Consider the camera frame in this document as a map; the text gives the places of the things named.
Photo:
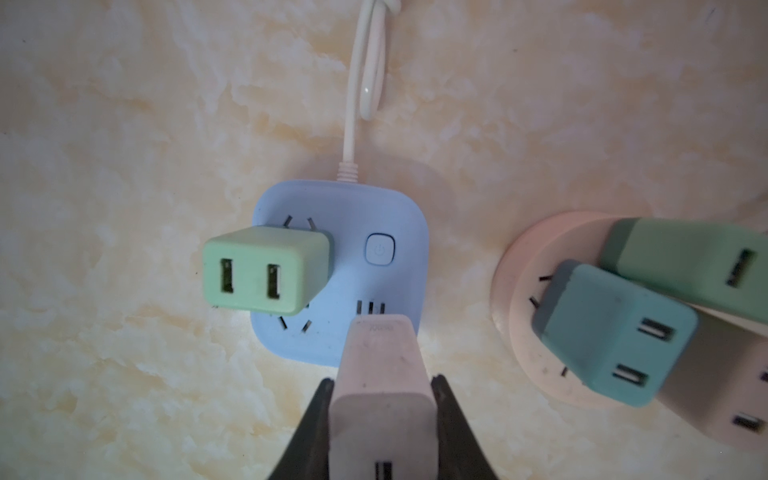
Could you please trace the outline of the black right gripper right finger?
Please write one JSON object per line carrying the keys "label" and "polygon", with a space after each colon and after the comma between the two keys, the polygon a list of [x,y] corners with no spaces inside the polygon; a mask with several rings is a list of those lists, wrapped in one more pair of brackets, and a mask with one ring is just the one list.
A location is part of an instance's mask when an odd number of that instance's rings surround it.
{"label": "black right gripper right finger", "polygon": [[435,376],[431,388],[437,404],[438,479],[496,480],[447,378]]}

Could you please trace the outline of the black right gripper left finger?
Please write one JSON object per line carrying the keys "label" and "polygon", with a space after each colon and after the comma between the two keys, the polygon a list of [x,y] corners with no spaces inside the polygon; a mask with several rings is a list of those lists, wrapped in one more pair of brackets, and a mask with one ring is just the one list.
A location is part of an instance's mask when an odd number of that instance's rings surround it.
{"label": "black right gripper left finger", "polygon": [[328,411],[334,381],[323,379],[269,480],[329,479]]}

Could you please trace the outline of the white plug adapter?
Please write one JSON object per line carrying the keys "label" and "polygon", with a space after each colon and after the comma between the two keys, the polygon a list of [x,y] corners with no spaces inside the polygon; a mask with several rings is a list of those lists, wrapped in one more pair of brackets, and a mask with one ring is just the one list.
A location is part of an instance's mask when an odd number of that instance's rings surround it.
{"label": "white plug adapter", "polygon": [[411,320],[356,317],[329,406],[329,477],[436,479],[437,413]]}

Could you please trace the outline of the light green plug adapter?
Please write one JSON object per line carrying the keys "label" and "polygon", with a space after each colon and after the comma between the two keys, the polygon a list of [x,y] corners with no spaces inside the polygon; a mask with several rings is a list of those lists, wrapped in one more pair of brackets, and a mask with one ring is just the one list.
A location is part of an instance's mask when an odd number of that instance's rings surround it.
{"label": "light green plug adapter", "polygon": [[251,226],[208,240],[202,262],[209,304],[292,316],[326,286],[332,241],[320,231]]}

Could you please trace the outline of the teal plug adapter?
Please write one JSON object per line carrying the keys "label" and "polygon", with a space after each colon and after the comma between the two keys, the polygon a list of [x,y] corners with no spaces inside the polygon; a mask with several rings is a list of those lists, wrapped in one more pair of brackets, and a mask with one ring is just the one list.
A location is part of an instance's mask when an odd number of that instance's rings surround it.
{"label": "teal plug adapter", "polygon": [[532,319],[582,384],[633,407],[654,399],[697,327],[691,307],[573,259],[557,266]]}

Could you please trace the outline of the pink plug adapter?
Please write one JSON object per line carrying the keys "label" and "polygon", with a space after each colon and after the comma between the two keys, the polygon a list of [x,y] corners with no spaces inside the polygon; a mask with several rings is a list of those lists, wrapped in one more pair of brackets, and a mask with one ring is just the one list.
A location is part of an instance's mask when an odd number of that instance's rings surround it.
{"label": "pink plug adapter", "polygon": [[721,443],[767,448],[767,338],[704,312],[658,400]]}

